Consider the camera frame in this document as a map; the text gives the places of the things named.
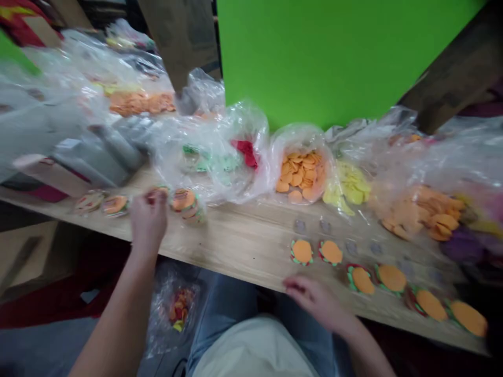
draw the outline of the plastic wrap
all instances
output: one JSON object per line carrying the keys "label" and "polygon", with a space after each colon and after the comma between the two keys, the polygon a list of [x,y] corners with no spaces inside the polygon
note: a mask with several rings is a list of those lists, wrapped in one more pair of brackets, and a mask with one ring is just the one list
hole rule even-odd
{"label": "plastic wrap", "polygon": [[[503,132],[476,123],[441,141],[414,143],[376,175],[369,204],[398,236],[447,241],[459,223],[503,238]],[[411,157],[409,148],[422,147]]]}
{"label": "plastic wrap", "polygon": [[394,106],[379,121],[362,119],[351,122],[330,147],[338,159],[375,174],[378,169],[385,169],[383,164],[390,147],[423,137],[413,124],[416,116],[417,112],[413,110]]}
{"label": "plastic wrap", "polygon": [[323,194],[334,160],[321,128],[293,123],[273,135],[270,163],[276,184],[273,198],[280,203],[306,205],[316,202]]}
{"label": "plastic wrap", "polygon": [[416,146],[410,145],[424,135],[413,125],[415,117],[416,112],[395,106],[379,121],[357,119],[345,129],[329,132],[336,163],[323,200],[350,223],[358,216],[370,224],[371,211],[365,204],[372,180],[380,171],[400,162],[395,154],[402,156],[404,148],[409,150],[407,158],[418,154]]}
{"label": "plastic wrap", "polygon": [[155,47],[154,41],[148,35],[133,29],[123,18],[106,28],[106,36],[106,42],[114,48],[150,50]]}
{"label": "plastic wrap", "polygon": [[12,161],[23,154],[49,156],[53,147],[78,137],[89,124],[79,93],[37,84],[18,85],[0,76],[0,181],[16,174]]}
{"label": "plastic wrap", "polygon": [[42,73],[32,76],[15,64],[4,63],[0,83],[30,91],[41,100],[45,97],[71,98],[79,107],[77,116],[83,126],[103,121],[108,114],[108,100],[103,97],[103,89],[79,72],[63,51],[25,48],[23,52]]}
{"label": "plastic wrap", "polygon": [[63,34],[63,51],[75,69],[103,87],[105,95],[111,98],[111,111],[124,117],[174,111],[169,77],[151,55],[123,56],[78,31],[65,30]]}
{"label": "plastic wrap", "polygon": [[[189,282],[174,268],[161,265],[156,272],[155,291],[150,307],[147,358],[173,351],[190,340],[200,300],[201,286],[197,282]],[[179,312],[184,316],[181,328],[180,323],[177,323]]]}
{"label": "plastic wrap", "polygon": [[229,107],[221,119],[174,117],[153,128],[150,152],[168,186],[191,188],[216,205],[244,203],[272,185],[267,118],[251,103]]}
{"label": "plastic wrap", "polygon": [[187,86],[176,97],[175,104],[181,115],[218,118],[225,112],[224,83],[215,81],[201,68],[195,68],[189,73]]}
{"label": "plastic wrap", "polygon": [[115,88],[129,91],[141,89],[138,72],[119,53],[76,30],[64,30],[62,34],[62,50],[73,66],[91,82],[103,85],[106,93]]}

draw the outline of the jeans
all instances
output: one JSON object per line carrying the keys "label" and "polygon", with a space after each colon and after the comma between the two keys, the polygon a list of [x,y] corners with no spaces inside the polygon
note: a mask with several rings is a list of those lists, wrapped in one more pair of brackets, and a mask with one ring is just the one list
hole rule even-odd
{"label": "jeans", "polygon": [[[274,315],[304,351],[320,377],[354,376],[347,344],[332,336],[290,297],[278,295]],[[257,289],[251,284],[217,274],[209,287],[187,363],[187,376],[206,350],[233,325],[259,314]]]}

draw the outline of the purple foam piece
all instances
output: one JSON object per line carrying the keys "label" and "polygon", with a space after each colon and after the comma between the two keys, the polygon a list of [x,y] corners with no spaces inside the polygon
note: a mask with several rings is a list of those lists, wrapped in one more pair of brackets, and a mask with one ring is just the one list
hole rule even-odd
{"label": "purple foam piece", "polygon": [[453,231],[449,241],[441,242],[440,250],[455,262],[477,263],[484,256],[484,246],[474,233],[464,226]]}

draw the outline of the green board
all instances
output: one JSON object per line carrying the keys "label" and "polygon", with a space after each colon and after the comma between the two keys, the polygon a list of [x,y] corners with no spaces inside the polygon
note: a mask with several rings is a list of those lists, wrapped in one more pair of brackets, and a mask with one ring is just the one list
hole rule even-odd
{"label": "green board", "polygon": [[254,100],[271,130],[379,118],[482,0],[218,0],[226,102]]}
{"label": "green board", "polygon": [[22,66],[26,71],[32,75],[37,75],[40,70],[29,60],[23,53],[21,48],[16,46],[8,36],[0,30],[0,51],[2,52],[2,60],[10,60]]}

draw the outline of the wooden table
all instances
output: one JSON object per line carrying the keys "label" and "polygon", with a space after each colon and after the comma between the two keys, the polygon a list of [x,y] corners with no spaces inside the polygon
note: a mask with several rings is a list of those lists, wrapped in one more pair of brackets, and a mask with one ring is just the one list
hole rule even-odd
{"label": "wooden table", "polygon": [[[156,173],[141,169],[130,183],[116,193],[134,195],[160,184]],[[131,241],[129,218],[105,218],[96,211],[87,216],[72,214],[72,199],[59,203],[43,202],[29,195],[0,187],[0,199],[58,220],[67,221],[97,232]],[[264,201],[237,206],[225,204],[208,210],[205,226],[183,226],[176,214],[169,214],[168,232],[159,253],[215,272],[283,291],[282,280],[302,272],[326,282],[337,293],[342,304],[361,317],[375,320],[449,345],[486,354],[482,340],[455,326],[452,322],[437,323],[407,309],[403,300],[377,289],[372,297],[350,291],[345,282],[343,266],[333,268],[315,255],[308,267],[290,260],[289,246],[295,237],[294,222],[304,221],[306,234],[317,244],[326,239],[320,218],[331,224],[331,235],[344,251],[345,262],[358,262],[369,267],[374,263],[397,264],[416,284],[454,294],[453,282],[464,281],[458,268],[437,250],[425,251],[399,240],[374,221],[362,219],[350,224],[323,203],[311,206],[283,206]],[[345,250],[347,242],[357,244],[357,254]],[[378,242],[382,254],[370,251],[370,243]]]}

